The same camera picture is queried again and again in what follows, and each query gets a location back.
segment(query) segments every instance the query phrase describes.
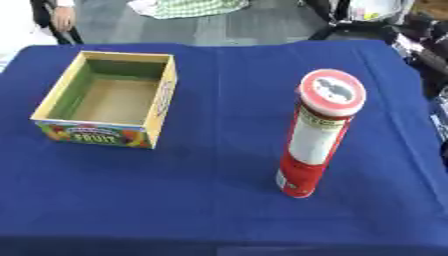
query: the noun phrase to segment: box label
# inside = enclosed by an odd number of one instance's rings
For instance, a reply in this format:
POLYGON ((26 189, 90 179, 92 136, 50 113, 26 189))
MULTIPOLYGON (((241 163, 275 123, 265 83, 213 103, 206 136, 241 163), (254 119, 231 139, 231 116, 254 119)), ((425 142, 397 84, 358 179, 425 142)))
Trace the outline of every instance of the box label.
POLYGON ((51 139, 87 144, 150 148, 147 135, 135 127, 96 126, 91 124, 54 124, 36 122, 51 139))

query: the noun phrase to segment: white label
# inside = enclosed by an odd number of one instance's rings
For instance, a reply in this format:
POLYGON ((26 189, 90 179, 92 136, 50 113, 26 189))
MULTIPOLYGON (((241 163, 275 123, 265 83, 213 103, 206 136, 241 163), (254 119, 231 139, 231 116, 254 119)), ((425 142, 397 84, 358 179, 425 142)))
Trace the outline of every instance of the white label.
POLYGON ((303 106, 289 145, 289 152, 298 161, 323 164, 333 148, 346 120, 322 119, 303 106))
POLYGON ((283 176, 282 170, 278 170, 277 177, 276 177, 277 185, 283 189, 286 185, 286 179, 285 176, 283 176))

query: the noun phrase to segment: hand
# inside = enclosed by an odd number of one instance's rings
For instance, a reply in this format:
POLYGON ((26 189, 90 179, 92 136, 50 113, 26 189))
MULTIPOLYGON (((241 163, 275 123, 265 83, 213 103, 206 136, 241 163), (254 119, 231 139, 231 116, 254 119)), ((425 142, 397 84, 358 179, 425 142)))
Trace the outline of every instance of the hand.
POLYGON ((52 22, 59 32, 70 31, 76 22, 75 9, 73 7, 56 7, 52 22))

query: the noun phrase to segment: cardboard box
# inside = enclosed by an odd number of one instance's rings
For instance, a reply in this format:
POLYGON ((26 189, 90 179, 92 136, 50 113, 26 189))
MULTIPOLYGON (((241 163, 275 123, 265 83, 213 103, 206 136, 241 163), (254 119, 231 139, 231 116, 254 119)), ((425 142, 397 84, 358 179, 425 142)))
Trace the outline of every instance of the cardboard box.
POLYGON ((58 141, 154 148, 176 82, 172 55, 82 51, 31 120, 58 141))

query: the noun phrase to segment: chair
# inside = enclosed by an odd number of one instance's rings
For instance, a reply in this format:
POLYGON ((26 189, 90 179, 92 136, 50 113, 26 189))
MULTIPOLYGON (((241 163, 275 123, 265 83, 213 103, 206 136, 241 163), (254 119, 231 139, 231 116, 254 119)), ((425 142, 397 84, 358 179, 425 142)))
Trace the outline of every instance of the chair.
POLYGON ((59 32, 51 22, 51 10, 56 8, 56 5, 51 0, 31 0, 31 5, 34 11, 34 21, 42 28, 49 27, 53 36, 59 44, 84 44, 78 30, 74 27, 67 34, 70 36, 67 39, 63 33, 59 32))
POLYGON ((351 0, 340 0, 332 10, 329 0, 299 0, 299 6, 308 5, 328 24, 314 33, 309 40, 325 40, 338 31, 372 33, 378 35, 389 25, 386 20, 377 22, 350 20, 348 10, 351 0))

